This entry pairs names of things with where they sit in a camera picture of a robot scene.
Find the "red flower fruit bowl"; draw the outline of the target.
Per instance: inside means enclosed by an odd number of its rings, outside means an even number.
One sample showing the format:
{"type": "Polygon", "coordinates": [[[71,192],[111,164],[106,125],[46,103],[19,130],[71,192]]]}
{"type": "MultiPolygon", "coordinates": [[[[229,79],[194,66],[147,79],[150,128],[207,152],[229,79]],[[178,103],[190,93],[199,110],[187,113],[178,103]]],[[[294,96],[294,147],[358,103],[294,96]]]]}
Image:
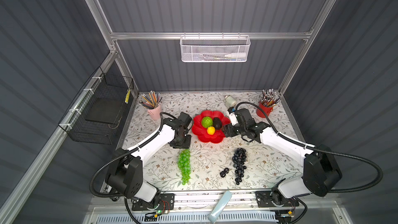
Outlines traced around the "red flower fruit bowl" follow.
{"type": "Polygon", "coordinates": [[[210,117],[211,119],[219,118],[221,121],[221,127],[230,124],[231,123],[230,119],[220,111],[210,111],[210,110],[203,111],[199,115],[195,116],[193,119],[194,124],[192,127],[192,132],[198,137],[198,139],[201,142],[213,143],[213,144],[221,143],[223,139],[226,137],[225,134],[221,129],[215,130],[215,133],[213,135],[208,134],[207,129],[202,125],[202,120],[205,117],[210,117]]]}

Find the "dark avocado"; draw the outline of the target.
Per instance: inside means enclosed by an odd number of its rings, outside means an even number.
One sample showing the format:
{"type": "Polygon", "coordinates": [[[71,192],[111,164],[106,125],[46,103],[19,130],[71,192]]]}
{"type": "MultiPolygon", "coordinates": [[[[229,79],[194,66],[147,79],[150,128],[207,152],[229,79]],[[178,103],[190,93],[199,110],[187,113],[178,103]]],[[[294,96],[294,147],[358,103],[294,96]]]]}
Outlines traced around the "dark avocado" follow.
{"type": "Polygon", "coordinates": [[[213,126],[216,130],[221,130],[221,128],[222,128],[222,121],[221,121],[219,118],[215,117],[215,118],[212,120],[212,126],[213,126]]]}

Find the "green grape bunch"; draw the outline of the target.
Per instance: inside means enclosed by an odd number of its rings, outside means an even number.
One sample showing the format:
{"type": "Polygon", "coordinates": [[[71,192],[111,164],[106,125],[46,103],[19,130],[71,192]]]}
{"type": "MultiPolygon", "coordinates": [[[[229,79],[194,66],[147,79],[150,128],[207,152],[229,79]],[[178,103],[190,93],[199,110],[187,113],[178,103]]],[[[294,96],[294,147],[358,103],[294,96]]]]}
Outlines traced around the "green grape bunch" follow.
{"type": "Polygon", "coordinates": [[[191,174],[191,166],[190,166],[190,150],[189,149],[184,149],[180,152],[178,156],[178,168],[180,169],[181,172],[181,184],[185,185],[189,182],[190,180],[190,174],[191,174]]]}

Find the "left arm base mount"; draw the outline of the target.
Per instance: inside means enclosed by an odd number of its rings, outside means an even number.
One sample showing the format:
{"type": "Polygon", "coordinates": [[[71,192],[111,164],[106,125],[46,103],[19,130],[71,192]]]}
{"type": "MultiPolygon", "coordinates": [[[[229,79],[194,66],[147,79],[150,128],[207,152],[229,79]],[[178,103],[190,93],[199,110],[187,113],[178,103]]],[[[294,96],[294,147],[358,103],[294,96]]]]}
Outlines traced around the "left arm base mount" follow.
{"type": "Polygon", "coordinates": [[[131,210],[133,211],[170,211],[174,209],[175,194],[160,193],[150,202],[142,199],[131,200],[131,210]]]}

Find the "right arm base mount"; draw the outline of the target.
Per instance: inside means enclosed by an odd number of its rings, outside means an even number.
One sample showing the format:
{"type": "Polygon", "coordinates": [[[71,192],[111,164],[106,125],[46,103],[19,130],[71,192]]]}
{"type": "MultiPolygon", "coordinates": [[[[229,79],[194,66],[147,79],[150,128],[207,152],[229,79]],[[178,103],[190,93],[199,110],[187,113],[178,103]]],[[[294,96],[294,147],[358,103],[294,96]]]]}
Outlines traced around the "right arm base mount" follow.
{"type": "Polygon", "coordinates": [[[300,203],[295,199],[288,199],[271,190],[260,190],[255,192],[258,207],[298,207],[300,203]]]}

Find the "large black grape bunch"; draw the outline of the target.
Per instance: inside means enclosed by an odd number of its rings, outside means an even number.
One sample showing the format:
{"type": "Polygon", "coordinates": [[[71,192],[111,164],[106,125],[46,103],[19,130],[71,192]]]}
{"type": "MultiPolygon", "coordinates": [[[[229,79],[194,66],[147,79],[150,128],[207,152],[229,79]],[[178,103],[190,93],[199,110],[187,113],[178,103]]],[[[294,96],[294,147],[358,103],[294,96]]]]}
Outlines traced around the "large black grape bunch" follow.
{"type": "Polygon", "coordinates": [[[247,161],[247,153],[244,148],[237,148],[232,157],[235,184],[238,186],[242,183],[245,170],[247,169],[245,162],[247,161]]]}

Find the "green custard apple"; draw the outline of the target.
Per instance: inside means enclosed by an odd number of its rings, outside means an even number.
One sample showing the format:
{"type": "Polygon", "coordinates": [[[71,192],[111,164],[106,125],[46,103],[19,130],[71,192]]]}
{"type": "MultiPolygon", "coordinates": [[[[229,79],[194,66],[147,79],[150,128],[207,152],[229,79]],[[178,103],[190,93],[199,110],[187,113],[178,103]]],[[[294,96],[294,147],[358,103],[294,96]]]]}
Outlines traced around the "green custard apple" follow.
{"type": "Polygon", "coordinates": [[[211,117],[209,117],[209,116],[205,116],[205,117],[202,118],[201,125],[205,129],[207,129],[209,127],[212,127],[213,126],[213,119],[211,117]]]}

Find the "small black grape cluster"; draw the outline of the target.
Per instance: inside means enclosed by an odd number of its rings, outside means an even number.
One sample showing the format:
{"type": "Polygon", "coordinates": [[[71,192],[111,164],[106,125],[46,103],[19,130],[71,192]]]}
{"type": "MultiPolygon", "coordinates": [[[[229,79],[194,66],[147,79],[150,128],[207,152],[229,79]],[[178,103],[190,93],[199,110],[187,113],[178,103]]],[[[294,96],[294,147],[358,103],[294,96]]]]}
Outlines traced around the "small black grape cluster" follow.
{"type": "Polygon", "coordinates": [[[219,175],[220,175],[221,178],[225,178],[229,172],[230,172],[230,169],[229,169],[229,168],[224,168],[224,169],[219,173],[219,175]]]}

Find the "yellow lemon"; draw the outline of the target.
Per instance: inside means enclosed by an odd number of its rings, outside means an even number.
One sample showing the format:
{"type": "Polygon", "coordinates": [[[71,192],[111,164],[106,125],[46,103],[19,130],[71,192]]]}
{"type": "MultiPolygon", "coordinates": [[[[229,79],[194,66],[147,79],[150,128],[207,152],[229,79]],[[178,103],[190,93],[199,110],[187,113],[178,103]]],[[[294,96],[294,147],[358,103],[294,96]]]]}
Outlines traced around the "yellow lemon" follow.
{"type": "Polygon", "coordinates": [[[216,132],[216,129],[214,128],[214,126],[210,126],[207,128],[207,134],[208,135],[214,135],[216,132]]]}

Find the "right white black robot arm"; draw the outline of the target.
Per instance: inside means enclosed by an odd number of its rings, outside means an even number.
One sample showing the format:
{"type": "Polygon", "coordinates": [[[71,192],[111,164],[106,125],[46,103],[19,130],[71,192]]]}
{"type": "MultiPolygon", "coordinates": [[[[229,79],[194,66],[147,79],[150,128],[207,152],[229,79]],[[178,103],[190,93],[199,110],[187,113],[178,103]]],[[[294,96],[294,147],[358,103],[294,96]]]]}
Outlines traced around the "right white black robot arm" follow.
{"type": "Polygon", "coordinates": [[[303,173],[282,179],[272,188],[270,197],[276,205],[307,194],[324,197],[342,179],[342,172],[334,156],[329,154],[328,147],[320,146],[319,149],[322,151],[314,151],[314,145],[285,136],[269,123],[257,123],[245,108],[229,110],[228,117],[231,123],[223,127],[226,137],[240,135],[249,142],[256,141],[270,146],[303,167],[303,173]]]}

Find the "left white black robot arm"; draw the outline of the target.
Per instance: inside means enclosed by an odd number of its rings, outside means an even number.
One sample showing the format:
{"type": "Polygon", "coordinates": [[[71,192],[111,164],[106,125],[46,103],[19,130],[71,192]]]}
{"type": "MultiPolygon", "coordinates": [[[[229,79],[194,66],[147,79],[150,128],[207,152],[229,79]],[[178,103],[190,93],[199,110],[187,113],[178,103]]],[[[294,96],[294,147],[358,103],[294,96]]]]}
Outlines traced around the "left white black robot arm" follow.
{"type": "Polygon", "coordinates": [[[188,127],[192,122],[190,115],[180,113],[175,118],[166,114],[159,128],[137,145],[128,149],[118,149],[115,156],[129,152],[124,158],[112,162],[107,169],[105,182],[112,190],[127,199],[137,198],[152,207],[160,201],[160,190],[144,181],[144,166],[163,146],[169,144],[174,149],[188,149],[192,136],[188,127]]]}

